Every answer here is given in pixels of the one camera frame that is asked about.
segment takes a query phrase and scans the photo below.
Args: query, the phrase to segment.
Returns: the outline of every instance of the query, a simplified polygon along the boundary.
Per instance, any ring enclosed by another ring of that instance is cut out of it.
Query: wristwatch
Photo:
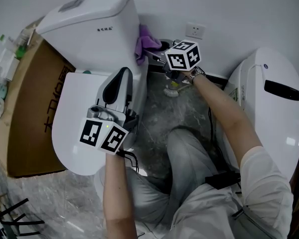
[[[206,76],[205,72],[203,70],[201,70],[199,67],[195,67],[194,70],[191,71],[191,73],[188,76],[188,79],[189,79],[191,84],[193,84],[194,78],[199,74],[202,74],[203,76]]]

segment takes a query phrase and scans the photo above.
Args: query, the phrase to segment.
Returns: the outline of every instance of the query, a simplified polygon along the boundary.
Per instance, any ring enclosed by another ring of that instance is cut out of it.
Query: gray marble floor
[[[158,73],[148,75],[148,99],[133,146],[140,168],[148,175],[166,178],[170,164],[166,153],[168,132],[176,126],[191,127],[203,146],[210,151],[208,106],[193,86],[169,98],[163,89],[168,83]],[[103,208],[98,198],[93,176],[80,176],[70,171],[8,178],[0,167],[0,194],[8,192],[6,204],[16,204],[24,198],[29,202],[18,208],[29,220],[42,219],[44,225],[35,227],[49,239],[105,238]]]

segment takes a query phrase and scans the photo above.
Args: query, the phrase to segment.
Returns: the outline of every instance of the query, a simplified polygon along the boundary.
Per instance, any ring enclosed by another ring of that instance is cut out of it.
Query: person
[[[289,182],[236,102],[198,68],[184,74],[212,109],[235,153],[242,200],[231,187],[217,190],[205,183],[205,177],[217,174],[213,162],[192,133],[175,129],[167,140],[170,193],[154,178],[126,168],[124,158],[107,154],[95,186],[103,199],[108,238],[142,239],[145,232],[137,234],[135,222],[153,238],[287,238],[293,204]]]

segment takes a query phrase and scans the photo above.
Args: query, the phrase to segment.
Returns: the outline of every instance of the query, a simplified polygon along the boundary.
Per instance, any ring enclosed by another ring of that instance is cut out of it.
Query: white wall
[[[0,35],[21,29],[69,0],[0,0]],[[206,72],[228,77],[260,46],[274,48],[299,74],[299,0],[135,0],[158,38],[182,39],[185,24],[206,25],[200,49]]]

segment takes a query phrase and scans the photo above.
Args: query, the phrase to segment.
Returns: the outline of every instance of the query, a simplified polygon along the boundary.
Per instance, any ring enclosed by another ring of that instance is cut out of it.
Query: leg
[[[134,203],[135,219],[157,225],[164,217],[169,195],[162,193],[146,177],[129,167],[126,168],[126,174]],[[94,177],[94,185],[101,201],[103,201],[104,182],[105,167],[102,167]]]
[[[191,192],[205,183],[217,169],[198,139],[188,130],[174,129],[167,141],[173,183],[164,221],[169,223],[178,207]]]

